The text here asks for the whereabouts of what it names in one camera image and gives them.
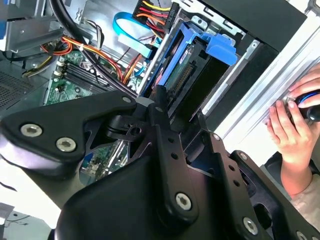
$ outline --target black plastic bracket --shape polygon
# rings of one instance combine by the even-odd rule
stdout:
[[[0,153],[19,167],[65,178],[76,172],[85,156],[87,141],[100,132],[104,120],[115,113],[130,115],[136,106],[127,94],[111,91],[17,112],[0,122]],[[42,133],[36,137],[23,135],[21,129],[26,124],[39,126]],[[72,152],[57,148],[57,141],[66,137],[76,144]],[[115,141],[106,137],[100,140],[100,145]]]

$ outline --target black mounting arm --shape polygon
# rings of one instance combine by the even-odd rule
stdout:
[[[320,239],[249,156],[227,153],[200,112],[178,134],[165,88],[152,98],[137,103],[112,91],[0,122],[4,159],[57,181],[75,174],[85,154],[130,142],[128,165],[65,204],[57,239]]]

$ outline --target yellow wire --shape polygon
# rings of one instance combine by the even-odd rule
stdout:
[[[159,6],[153,6],[150,3],[147,3],[146,1],[142,1],[145,5],[147,5],[149,8],[155,9],[155,10],[159,10],[159,11],[163,11],[163,12],[167,12],[170,11],[171,7],[168,8],[162,8]]]
[[[45,66],[50,60],[52,59],[52,56],[49,56],[43,63],[41,63],[39,66],[35,67],[34,69],[41,69],[43,66]],[[22,76],[28,77],[29,75],[33,74],[33,72],[29,70],[25,72]]]
[[[41,63],[40,66],[37,66],[36,69],[42,68],[44,65],[46,65],[51,60],[51,58],[52,58],[52,56],[49,56],[43,63]]]
[[[163,39],[162,37],[159,36],[159,34],[157,34],[154,30],[151,29],[151,31],[153,32],[154,35],[156,35],[158,38]]]

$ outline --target blue plastic latch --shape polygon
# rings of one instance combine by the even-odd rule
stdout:
[[[6,27],[7,27],[7,22],[0,21],[0,40],[4,39],[6,35]]]
[[[232,46],[232,41],[221,34],[215,36],[204,33],[202,39],[208,42],[205,52],[210,56],[228,64],[234,65],[238,58],[236,55],[236,48]]]
[[[9,0],[3,0],[4,5],[9,5]],[[6,35],[7,22],[0,21],[0,40],[4,39]]]

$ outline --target screw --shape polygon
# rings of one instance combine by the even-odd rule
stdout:
[[[163,111],[160,107],[158,107],[158,106],[156,106],[155,109],[157,109],[160,113],[163,113],[163,112],[164,112],[164,111]]]
[[[36,124],[25,124],[20,128],[21,133],[30,138],[38,137],[42,134],[42,128]]]
[[[243,160],[247,160],[248,159],[248,157],[243,152],[240,152],[239,155]]]
[[[175,201],[176,203],[179,205],[180,208],[182,208],[185,211],[189,211],[191,209],[191,200],[190,198],[185,195],[182,192],[179,192],[176,196],[175,196]]]
[[[76,142],[69,137],[62,137],[58,139],[55,143],[56,147],[66,153],[73,152],[76,149]]]
[[[215,140],[220,141],[220,137],[217,134],[212,134],[212,136],[214,137]]]
[[[296,235],[298,236],[299,240],[307,240],[306,236],[300,231],[297,231]]]
[[[125,101],[125,102],[127,102],[127,103],[131,103],[131,102],[132,102],[131,99],[128,98],[128,97],[126,97],[126,96],[124,96],[124,97],[122,98],[122,100]]]
[[[243,218],[243,224],[245,228],[251,233],[252,235],[257,235],[258,234],[258,228],[257,225],[248,217]]]

